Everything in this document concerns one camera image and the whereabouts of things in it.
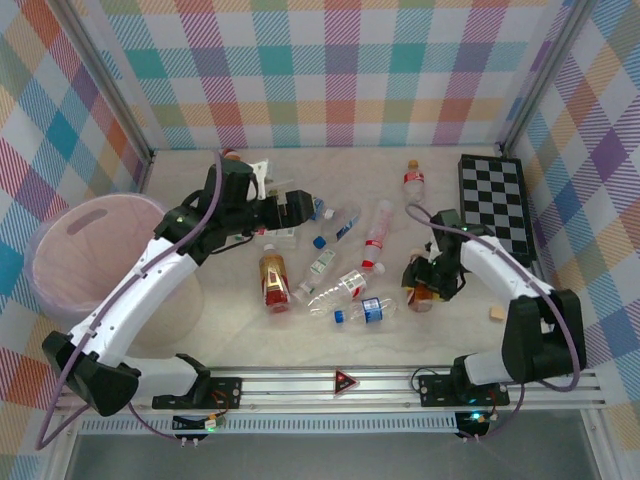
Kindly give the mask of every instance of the blue bottle cap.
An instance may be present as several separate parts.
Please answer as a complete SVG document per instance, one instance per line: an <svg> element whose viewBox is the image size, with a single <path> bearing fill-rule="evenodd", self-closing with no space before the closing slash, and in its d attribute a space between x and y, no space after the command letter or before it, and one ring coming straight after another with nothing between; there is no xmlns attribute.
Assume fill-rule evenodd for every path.
<svg viewBox="0 0 640 480"><path fill-rule="evenodd" d="M313 241L313 245L318 250L322 250L326 244L327 244L327 241L322 237L316 237L316 239Z"/></svg>

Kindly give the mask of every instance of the chessboard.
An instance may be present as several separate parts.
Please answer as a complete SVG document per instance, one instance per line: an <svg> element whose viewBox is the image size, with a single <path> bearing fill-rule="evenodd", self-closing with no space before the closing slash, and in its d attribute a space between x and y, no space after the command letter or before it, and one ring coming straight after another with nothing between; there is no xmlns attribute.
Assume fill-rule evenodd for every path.
<svg viewBox="0 0 640 480"><path fill-rule="evenodd" d="M462 220L489 227L507 252L530 267L536 251L520 160L462 155L458 173Z"/></svg>

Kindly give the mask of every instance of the white table surface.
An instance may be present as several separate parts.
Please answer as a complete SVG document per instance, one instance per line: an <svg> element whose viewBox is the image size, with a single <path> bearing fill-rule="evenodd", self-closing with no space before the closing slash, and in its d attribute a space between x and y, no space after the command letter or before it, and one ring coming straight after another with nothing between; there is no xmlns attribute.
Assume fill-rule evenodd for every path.
<svg viewBox="0 0 640 480"><path fill-rule="evenodd" d="M435 213L459 208L457 164L461 153L493 155L490 147L303 148L239 152L248 162L269 158L274 177L291 178L295 187L329 205L353 200L362 207L357 227L336 244L344 273L362 261L366 230L377 200L396 205L391 233L380 261L387 272L367 296L393 295L396 315L378 328L335 325L330 317L270 315L261 303L258 260L261 249L246 245L209 258L197 271L205 295L195 328L171 347L148 352L164 356L188 353L207 366L450 365L457 356L499 348L504 326L489 320L498 300L474 275L452 301L417 314L404 305L400 287L412 248L424 245L430 230L403 210L402 176L407 161L420 162L426 177L425 206ZM212 163L207 151L159 152L147 193L167 207L204 185ZM317 257L312 240L319 224L301 227L296 250L282 250L289 280L297 285Z"/></svg>

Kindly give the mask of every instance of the red warning sign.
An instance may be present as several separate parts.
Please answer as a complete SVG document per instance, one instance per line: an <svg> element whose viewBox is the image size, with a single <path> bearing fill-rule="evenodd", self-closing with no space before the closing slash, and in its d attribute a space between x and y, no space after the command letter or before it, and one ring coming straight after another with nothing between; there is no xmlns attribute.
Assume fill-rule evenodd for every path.
<svg viewBox="0 0 640 480"><path fill-rule="evenodd" d="M350 388L355 387L357 384L358 384L358 381L355 378L347 375L344 372L341 372L340 370L336 370L336 381L334 384L335 395L340 395L341 393L346 392Z"/></svg>

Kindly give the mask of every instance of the small wooden block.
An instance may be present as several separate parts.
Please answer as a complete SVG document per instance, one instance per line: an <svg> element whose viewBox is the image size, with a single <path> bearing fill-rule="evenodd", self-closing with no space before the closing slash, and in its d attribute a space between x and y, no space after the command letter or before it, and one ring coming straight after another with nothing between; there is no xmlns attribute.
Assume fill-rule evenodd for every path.
<svg viewBox="0 0 640 480"><path fill-rule="evenodd" d="M507 312L499 305L494 305L489 309L489 318L494 322L504 322L507 319Z"/></svg>

